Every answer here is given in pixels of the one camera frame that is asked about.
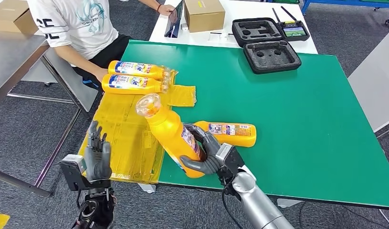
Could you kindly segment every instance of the black tablet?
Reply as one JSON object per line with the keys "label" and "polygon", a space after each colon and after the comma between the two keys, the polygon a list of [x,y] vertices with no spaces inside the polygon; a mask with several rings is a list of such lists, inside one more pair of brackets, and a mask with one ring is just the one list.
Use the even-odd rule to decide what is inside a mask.
{"label": "black tablet", "polygon": [[183,11],[183,1],[169,15],[168,24],[166,26],[165,37],[177,38],[179,33],[180,19]]}

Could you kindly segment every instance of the transparent bottle cap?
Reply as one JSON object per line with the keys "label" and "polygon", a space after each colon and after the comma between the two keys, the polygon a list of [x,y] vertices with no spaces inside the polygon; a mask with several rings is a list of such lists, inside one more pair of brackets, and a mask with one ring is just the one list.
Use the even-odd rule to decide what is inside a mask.
{"label": "transparent bottle cap", "polygon": [[162,91],[162,93],[167,93],[168,90],[169,90],[169,86],[170,86],[170,80],[169,79],[163,79],[161,85],[160,85],[160,89]]}
{"label": "transparent bottle cap", "polygon": [[170,77],[170,68],[163,68],[163,76]]}
{"label": "transparent bottle cap", "polygon": [[144,117],[151,117],[159,111],[160,106],[160,97],[158,94],[147,94],[137,102],[137,114]]}

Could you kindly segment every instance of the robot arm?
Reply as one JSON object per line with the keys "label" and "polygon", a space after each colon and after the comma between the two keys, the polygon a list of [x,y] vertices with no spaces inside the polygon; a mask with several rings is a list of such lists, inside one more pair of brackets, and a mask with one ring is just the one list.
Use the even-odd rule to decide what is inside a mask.
{"label": "robot arm", "polygon": [[[113,210],[116,204],[114,191],[109,180],[110,144],[101,138],[101,128],[93,121],[89,127],[88,146],[85,160],[82,156],[68,155],[60,166],[71,191],[88,190],[80,209],[78,220],[73,229],[110,229],[113,225]],[[182,156],[182,163],[205,174],[217,173],[224,194],[235,196],[241,203],[243,211],[255,229],[294,229],[279,209],[256,185],[256,178],[246,167],[236,147],[229,144],[220,145],[217,139],[201,128],[184,124],[200,141],[207,160],[192,161]],[[82,176],[86,170],[87,179]]]}
{"label": "robot arm", "polygon": [[243,211],[255,229],[294,229],[257,186],[256,178],[245,165],[236,147],[224,143],[220,146],[217,139],[200,127],[192,124],[184,126],[200,141],[207,160],[197,162],[182,156],[183,164],[205,174],[217,173],[223,192],[235,196],[241,203]]}
{"label": "robot arm", "polygon": [[225,167],[217,172],[221,183],[228,180],[228,194],[236,196],[255,229],[294,229],[267,195],[257,186],[256,178],[245,166],[234,146],[222,144],[216,158]]}
{"label": "robot arm", "polygon": [[[84,157],[67,155],[60,161],[62,173],[71,191],[78,191],[76,200],[79,216],[72,229],[110,229],[116,205],[111,188],[110,143],[101,137],[101,127],[93,121],[88,130]],[[86,190],[84,202],[79,203],[82,190]]]}

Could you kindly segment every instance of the green table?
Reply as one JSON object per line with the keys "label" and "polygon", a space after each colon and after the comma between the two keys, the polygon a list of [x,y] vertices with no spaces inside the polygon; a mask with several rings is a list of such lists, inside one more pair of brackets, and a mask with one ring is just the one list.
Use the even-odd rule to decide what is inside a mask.
{"label": "green table", "polygon": [[[197,87],[194,107],[173,108],[183,122],[254,124],[255,146],[238,150],[266,194],[389,209],[389,163],[337,58],[299,56],[295,71],[256,75],[242,49],[131,41],[122,60],[169,66]],[[159,183],[222,188],[168,156]]]}

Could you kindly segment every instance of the yellow detergent bottle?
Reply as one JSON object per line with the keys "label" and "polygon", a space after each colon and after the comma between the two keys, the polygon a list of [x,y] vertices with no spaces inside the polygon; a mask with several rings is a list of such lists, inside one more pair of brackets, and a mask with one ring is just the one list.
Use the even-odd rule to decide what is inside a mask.
{"label": "yellow detergent bottle", "polygon": [[156,80],[169,80],[171,76],[170,69],[163,66],[123,61],[111,61],[108,66],[108,73],[149,77]]}
{"label": "yellow detergent bottle", "polygon": [[221,144],[252,147],[256,142],[256,127],[252,124],[199,121],[194,125],[212,133]]}
{"label": "yellow detergent bottle", "polygon": [[137,102],[137,113],[144,116],[153,136],[159,141],[169,156],[190,178],[199,178],[204,174],[187,168],[180,160],[186,155],[192,160],[203,161],[206,155],[194,136],[183,126],[180,116],[160,103],[158,94],[147,94]]}
{"label": "yellow detergent bottle", "polygon": [[169,81],[157,81],[148,77],[107,74],[103,77],[102,88],[111,94],[166,93]]}

